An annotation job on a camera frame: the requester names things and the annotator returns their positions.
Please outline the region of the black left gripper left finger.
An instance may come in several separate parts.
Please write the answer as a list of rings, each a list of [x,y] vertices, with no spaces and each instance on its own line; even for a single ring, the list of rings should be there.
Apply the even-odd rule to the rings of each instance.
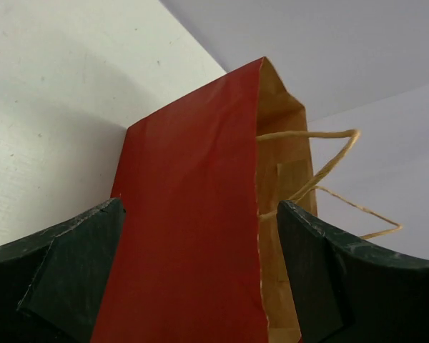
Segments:
[[[125,218],[118,198],[0,246],[0,342],[89,342]]]

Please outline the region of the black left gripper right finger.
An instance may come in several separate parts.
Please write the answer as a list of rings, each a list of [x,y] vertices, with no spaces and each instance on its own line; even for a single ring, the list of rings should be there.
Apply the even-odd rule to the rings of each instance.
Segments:
[[[282,201],[277,228],[304,342],[429,343],[429,260]]]

